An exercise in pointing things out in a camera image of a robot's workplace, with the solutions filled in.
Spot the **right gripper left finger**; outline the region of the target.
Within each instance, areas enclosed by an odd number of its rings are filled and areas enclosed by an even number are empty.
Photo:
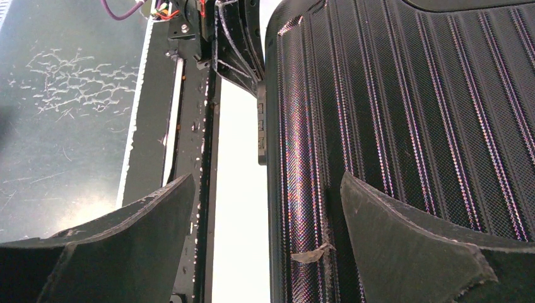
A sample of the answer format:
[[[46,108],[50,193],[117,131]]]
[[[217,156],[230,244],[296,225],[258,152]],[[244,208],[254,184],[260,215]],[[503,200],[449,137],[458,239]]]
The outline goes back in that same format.
[[[168,302],[195,193],[183,175],[52,237],[1,244],[1,301]]]

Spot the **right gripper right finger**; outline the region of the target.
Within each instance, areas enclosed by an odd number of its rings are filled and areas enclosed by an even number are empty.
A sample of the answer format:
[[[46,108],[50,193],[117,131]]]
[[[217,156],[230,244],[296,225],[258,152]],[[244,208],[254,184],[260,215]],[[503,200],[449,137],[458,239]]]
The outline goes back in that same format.
[[[345,173],[341,202],[368,302],[533,302],[534,244],[461,227]]]

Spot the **black ribbed hard-shell suitcase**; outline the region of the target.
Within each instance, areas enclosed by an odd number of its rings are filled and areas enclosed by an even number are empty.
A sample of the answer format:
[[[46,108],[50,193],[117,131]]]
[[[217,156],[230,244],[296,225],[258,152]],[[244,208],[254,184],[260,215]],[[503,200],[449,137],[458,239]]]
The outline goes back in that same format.
[[[265,42],[272,302],[365,302],[347,172],[534,240],[533,1],[282,1]]]

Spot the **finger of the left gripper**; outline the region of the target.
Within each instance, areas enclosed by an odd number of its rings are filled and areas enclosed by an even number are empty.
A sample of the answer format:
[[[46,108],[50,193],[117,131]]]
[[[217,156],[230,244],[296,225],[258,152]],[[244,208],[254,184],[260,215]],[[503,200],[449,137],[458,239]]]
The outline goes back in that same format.
[[[215,1],[213,69],[256,96],[265,67],[259,22],[259,1]]]

